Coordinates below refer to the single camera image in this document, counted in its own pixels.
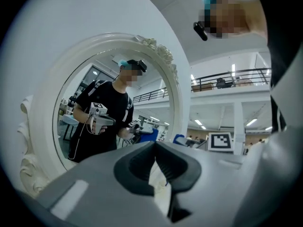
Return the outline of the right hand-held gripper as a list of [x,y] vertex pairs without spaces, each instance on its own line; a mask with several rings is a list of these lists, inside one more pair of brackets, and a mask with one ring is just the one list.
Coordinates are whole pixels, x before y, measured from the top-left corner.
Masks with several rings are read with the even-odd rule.
[[201,150],[208,150],[213,152],[234,152],[234,144],[232,142],[231,134],[229,132],[219,133],[211,132],[208,134],[207,140],[190,140],[183,137],[178,137],[175,140],[176,144],[197,148]]

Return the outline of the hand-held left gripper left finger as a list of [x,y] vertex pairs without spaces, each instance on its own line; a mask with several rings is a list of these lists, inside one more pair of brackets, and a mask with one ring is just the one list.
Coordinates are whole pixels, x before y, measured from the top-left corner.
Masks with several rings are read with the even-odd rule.
[[151,161],[130,165],[152,146],[145,142],[89,157],[51,181],[37,200],[75,227],[166,227],[153,187],[140,175]]

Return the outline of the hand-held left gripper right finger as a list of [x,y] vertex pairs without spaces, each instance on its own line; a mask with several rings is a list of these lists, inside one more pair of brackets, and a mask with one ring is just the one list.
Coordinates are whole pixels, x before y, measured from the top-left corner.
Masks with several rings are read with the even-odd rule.
[[171,185],[168,212],[155,227],[245,227],[244,156],[156,143],[155,159]]

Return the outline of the oval white-framed mirror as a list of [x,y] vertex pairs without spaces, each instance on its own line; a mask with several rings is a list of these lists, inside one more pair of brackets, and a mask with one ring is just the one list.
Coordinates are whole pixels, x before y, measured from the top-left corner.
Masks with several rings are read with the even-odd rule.
[[169,140],[185,130],[189,116],[186,105],[189,96],[185,90],[189,81],[182,79],[183,70],[177,67],[177,57],[168,47],[153,38],[118,32],[85,39],[64,52],[50,68],[38,90],[21,103],[27,121],[19,125],[18,132],[24,136],[27,150],[21,161],[20,179],[31,197],[36,198],[51,181],[74,167],[74,163],[64,159],[56,149],[58,138],[53,132],[59,98],[86,62],[97,55],[108,55],[113,49],[131,49],[154,62],[168,88],[172,110],[169,114]]

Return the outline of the brown cardboard box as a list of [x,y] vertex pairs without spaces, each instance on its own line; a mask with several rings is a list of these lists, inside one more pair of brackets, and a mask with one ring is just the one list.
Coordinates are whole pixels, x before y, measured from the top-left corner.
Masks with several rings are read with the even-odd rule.
[[192,86],[192,92],[201,92],[201,91],[208,91],[213,89],[212,83],[207,84],[197,84]]

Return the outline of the black metal railing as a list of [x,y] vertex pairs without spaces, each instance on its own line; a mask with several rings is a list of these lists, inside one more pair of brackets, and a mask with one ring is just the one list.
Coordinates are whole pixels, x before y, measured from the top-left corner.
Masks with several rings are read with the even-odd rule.
[[213,84],[212,90],[215,90],[218,89],[216,87],[218,78],[223,78],[226,82],[232,82],[233,87],[269,85],[271,78],[271,69],[261,68],[261,69],[236,70],[236,71],[228,71],[228,72],[203,76],[199,78],[193,77],[191,79],[191,87],[197,84],[212,83]]

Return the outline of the person's black shirt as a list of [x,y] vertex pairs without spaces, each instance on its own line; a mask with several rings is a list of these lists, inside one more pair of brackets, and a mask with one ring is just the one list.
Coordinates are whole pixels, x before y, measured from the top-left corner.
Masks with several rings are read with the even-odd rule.
[[303,42],[303,0],[260,0],[267,23],[270,87],[286,73]]

